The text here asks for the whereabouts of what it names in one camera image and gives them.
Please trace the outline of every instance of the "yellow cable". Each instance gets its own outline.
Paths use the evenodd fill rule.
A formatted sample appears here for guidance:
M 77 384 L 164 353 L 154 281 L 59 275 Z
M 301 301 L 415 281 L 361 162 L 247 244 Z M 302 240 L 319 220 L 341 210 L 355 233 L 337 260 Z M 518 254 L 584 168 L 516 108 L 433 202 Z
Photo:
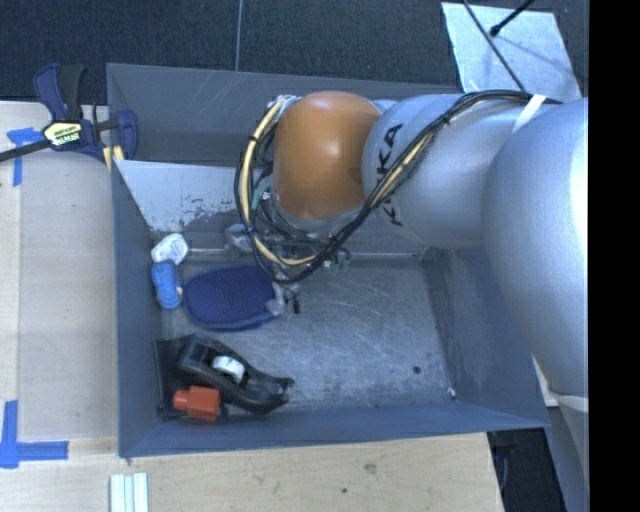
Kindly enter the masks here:
M 260 140 L 260 138 L 263 135 L 263 132 L 267 130 L 267 127 L 271 129 L 271 126 L 269 125 L 273 120 L 273 118 L 279 113 L 279 109 L 282 103 L 283 103 L 283 100 L 278 101 L 267 113 L 267 115 L 263 117 L 262 121 L 260 122 L 256 130 L 253 132 L 253 136 L 251 137 L 249 144 L 247 144 L 247 149 L 245 150 L 244 158 L 242 161 L 242 169 L 240 171 L 239 196 L 240 196 L 240 203 L 241 203 L 240 207 L 242 208 L 243 215 L 246 219 L 249 219 L 250 213 L 251 213 L 250 211 L 251 198 L 249 198 L 249 176 L 251 175 L 250 164 L 253 158 L 253 152 L 255 151 L 257 141 Z M 306 258 L 300 258 L 296 260 L 289 259 L 289 258 L 280 258 L 276 256 L 264 244 L 264 242 L 262 242 L 262 240 L 257 235 L 257 233 L 255 232 L 251 233 L 251 237 L 254 240 L 256 249 L 258 249 L 267 259 L 277 264 L 285 264 L 288 266 L 295 267 L 298 265 L 304 265 L 306 263 L 310 263 L 315 258 L 315 256 L 307 256 Z
M 488 100 L 480 99 L 479 101 L 474 103 L 473 106 L 479 105 L 480 103 L 484 103 L 485 101 L 488 101 Z M 451 116 L 447 124 L 451 124 L 461 113 L 462 112 L 459 112 L 458 114 Z M 413 160 L 418 153 L 423 151 L 429 145 L 433 137 L 435 137 L 434 133 L 428 133 L 422 140 L 420 140 L 413 146 L 413 148 L 411 149 L 409 154 L 404 158 L 404 160 L 397 167 L 395 167 L 395 169 L 391 171 L 391 173 L 389 174 L 389 177 L 385 181 L 385 185 L 376 194 L 373 201 L 374 204 L 386 198 L 388 190 L 391 188 L 392 184 L 395 182 L 398 176 L 407 167 L 407 165 L 411 163 L 411 160 Z

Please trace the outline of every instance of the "wooden table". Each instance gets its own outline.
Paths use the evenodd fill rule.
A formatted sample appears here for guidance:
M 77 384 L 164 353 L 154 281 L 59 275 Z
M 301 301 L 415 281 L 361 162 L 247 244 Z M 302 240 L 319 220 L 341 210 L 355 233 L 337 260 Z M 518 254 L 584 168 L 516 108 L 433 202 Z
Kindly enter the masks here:
M 0 107 L 6 114 L 12 105 Z M 40 107 L 27 108 L 38 128 L 47 118 Z M 24 127 L 11 122 L 0 116 L 0 151 L 13 147 L 6 131 Z M 13 162 L 0 164 L 0 402 L 18 398 L 22 189 L 12 176 Z M 504 510 L 479 433 L 134 460 L 118 457 L 115 437 L 71 439 L 68 460 L 0 469 L 0 511 L 108 510 L 110 475 L 137 472 L 148 474 L 153 512 Z

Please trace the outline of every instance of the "blue sponge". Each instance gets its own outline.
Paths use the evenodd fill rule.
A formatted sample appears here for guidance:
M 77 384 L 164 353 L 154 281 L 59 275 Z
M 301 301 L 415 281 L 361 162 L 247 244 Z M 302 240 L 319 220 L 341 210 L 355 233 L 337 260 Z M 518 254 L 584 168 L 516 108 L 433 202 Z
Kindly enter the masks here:
M 182 276 L 173 260 L 163 260 L 151 265 L 151 280 L 156 287 L 156 296 L 164 309 L 175 309 L 182 302 L 178 288 Z
M 254 328 L 275 318 L 266 303 L 275 297 L 269 277 L 257 265 L 219 265 L 189 279 L 183 292 L 191 321 L 212 330 Z

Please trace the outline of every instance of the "black cable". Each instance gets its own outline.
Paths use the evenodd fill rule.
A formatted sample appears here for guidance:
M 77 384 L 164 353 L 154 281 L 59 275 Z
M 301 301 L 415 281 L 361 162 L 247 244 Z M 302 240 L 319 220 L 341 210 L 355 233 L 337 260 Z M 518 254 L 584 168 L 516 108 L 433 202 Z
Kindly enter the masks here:
M 504 68 L 507 70 L 509 75 L 511 75 L 511 78 L 513 79 L 513 81 L 518 85 L 518 87 L 520 88 L 520 90 L 522 92 L 527 92 L 527 90 L 525 89 L 524 85 L 522 85 L 522 82 L 520 82 L 520 80 L 518 80 L 518 77 L 516 76 L 516 74 L 513 72 L 513 70 L 509 66 L 509 64 L 507 64 L 507 61 L 504 60 L 504 57 L 498 51 L 498 48 L 496 48 L 496 45 L 493 44 L 493 41 L 491 40 L 491 37 L 489 37 L 489 34 L 487 34 L 486 30 L 484 29 L 484 27 L 480 23 L 480 20 L 476 17 L 475 13 L 471 10 L 471 6 L 469 6 L 469 4 L 467 3 L 467 0 L 462 0 L 462 3 L 464 4 L 465 8 L 467 9 L 467 12 L 469 13 L 469 16 L 471 16 L 471 19 L 473 19 L 473 21 L 476 24 L 476 26 L 480 29 L 480 32 L 482 32 L 482 35 L 487 40 L 487 43 L 489 43 L 489 46 L 491 46 L 491 49 L 493 50 L 493 53 L 496 54 L 498 59 L 500 59 L 500 62 L 502 62 L 502 65 L 504 66 Z
M 493 92 L 493 93 L 491 93 L 491 96 L 495 96 L 497 94 L 498 93 Z M 482 99 L 482 98 L 484 98 L 486 96 L 488 96 L 487 93 L 471 93 L 469 95 L 462 96 L 452 106 L 452 108 L 448 112 L 446 112 L 444 115 L 440 116 L 438 119 L 436 119 L 436 121 L 434 121 L 433 123 L 429 124 L 425 129 L 423 129 L 422 132 L 418 135 L 418 137 L 416 137 L 414 139 L 414 143 L 415 143 L 415 141 L 419 141 L 422 137 L 424 137 L 425 134 L 429 134 L 432 131 L 433 132 L 439 131 L 439 129 L 441 129 L 442 126 L 448 124 L 449 119 L 451 117 L 453 117 L 455 114 L 457 114 L 459 111 L 463 110 L 464 108 L 470 108 L 470 106 L 472 104 L 475 104 L 477 101 L 479 101 L 480 99 Z M 410 144 L 407 148 L 405 148 L 403 153 L 396 160 L 396 163 L 394 163 L 394 165 L 391 167 L 390 171 L 387 173 L 387 177 L 392 174 L 394 169 L 399 165 L 399 162 L 401 162 L 407 156 L 409 151 L 411 151 L 412 146 L 413 146 L 413 144 Z M 406 173 L 405 178 L 402 179 L 402 180 L 398 180 L 398 183 L 396 183 L 396 185 L 394 187 L 392 187 L 391 191 L 388 194 L 385 194 L 383 197 L 381 197 L 380 199 L 378 199 L 377 201 L 374 202 L 373 198 L 375 198 L 378 195 L 378 193 L 382 190 L 382 188 L 384 186 L 386 186 L 386 183 L 387 183 L 386 180 L 384 180 L 384 179 L 381 180 L 377 184 L 375 189 L 372 191 L 372 193 L 369 195 L 367 201 L 365 202 L 364 206 L 360 210 L 360 213 L 358 214 L 356 219 L 354 219 L 352 222 L 347 224 L 334 237 L 332 237 L 329 240 L 329 242 L 327 243 L 326 247 L 324 249 L 322 249 L 316 255 L 316 257 L 312 260 L 312 262 L 308 263 L 302 271 L 300 271 L 296 276 L 288 277 L 284 281 L 285 282 L 289 282 L 289 283 L 291 283 L 291 282 L 299 282 L 302 279 L 305 279 L 306 277 L 311 275 L 313 272 L 315 272 L 315 270 L 317 270 L 322 264 L 324 264 L 324 261 L 330 260 L 333 257 L 333 255 L 346 242 L 346 240 L 351 236 L 351 234 L 358 227 L 360 227 L 360 225 L 362 225 L 362 223 L 366 220 L 366 218 L 369 216 L 369 214 L 378 206 L 378 204 L 380 204 L 381 202 L 383 202 L 386 199 L 388 199 L 388 197 L 390 197 L 390 195 L 393 194 L 393 192 L 395 192 L 397 187 L 400 186 L 406 179 L 408 179 L 408 177 L 409 177 L 409 173 Z M 276 280 L 276 282 L 282 282 L 282 281 L 283 280 L 281 280 L 281 279 L 277 279 Z
M 255 186 L 257 187 L 258 185 L 260 185 L 262 180 L 264 180 L 265 178 L 268 178 L 272 174 L 273 174 L 273 166 L 269 165 L 269 166 L 265 167 L 264 170 L 260 173 L 260 176 L 258 176 L 258 179 L 256 180 L 256 183 L 255 183 Z
M 264 140 L 261 142 L 260 147 L 257 148 L 257 153 L 258 155 L 260 155 L 260 165 L 262 165 L 263 167 L 273 165 L 273 159 L 266 160 L 264 157 L 267 151 L 271 149 L 274 139 L 275 139 L 275 130 L 269 132 L 265 136 Z
M 235 196 L 235 201 L 237 205 L 240 205 L 240 191 L 239 191 L 239 184 L 240 184 L 240 170 L 242 169 L 242 166 L 244 164 L 244 155 L 241 157 L 240 162 L 238 164 L 238 168 L 236 170 L 236 174 L 234 177 L 234 196 Z M 253 176 L 250 175 L 249 177 L 249 186 L 253 187 Z M 278 284 L 288 284 L 291 283 L 292 281 L 289 279 L 279 279 L 275 274 L 274 271 L 271 270 L 271 268 L 269 268 L 269 265 L 272 265 L 272 262 L 268 262 L 266 263 L 262 257 L 262 255 L 260 254 L 260 251 L 258 250 L 256 243 L 255 243 L 255 239 L 252 236 L 254 231 L 257 231 L 255 228 L 255 216 L 257 215 L 257 208 L 255 210 L 253 210 L 251 213 L 251 217 L 249 219 L 247 219 L 244 215 L 244 211 L 242 210 L 242 208 L 239 208 L 240 211 L 240 217 L 242 220 L 242 223 L 245 226 L 245 229 L 247 230 L 247 234 L 249 235 L 249 241 L 251 244 L 251 251 L 253 254 L 253 258 L 256 261 L 256 263 L 258 264 L 258 267 L 264 272 L 266 273 L 268 276 L 271 277 L 271 280 L 278 283 Z M 278 259 L 280 259 L 280 257 L 277 254 L 274 254 L 274 256 Z M 286 263 L 282 260 L 280 260 L 280 265 L 283 267 L 287 267 Z
M 514 19 L 517 16 L 519 16 L 521 12 L 526 10 L 526 8 L 529 7 L 535 1 L 536 0 L 527 0 L 520 7 L 518 7 L 515 11 L 513 11 L 511 14 L 509 14 L 509 16 L 507 16 L 505 19 L 503 19 L 500 23 L 497 23 L 493 27 L 491 27 L 491 30 L 489 30 L 489 34 L 491 34 L 491 37 L 496 37 L 498 35 L 498 33 L 504 27 L 506 27 L 509 24 L 509 22 L 511 22 L 512 19 Z

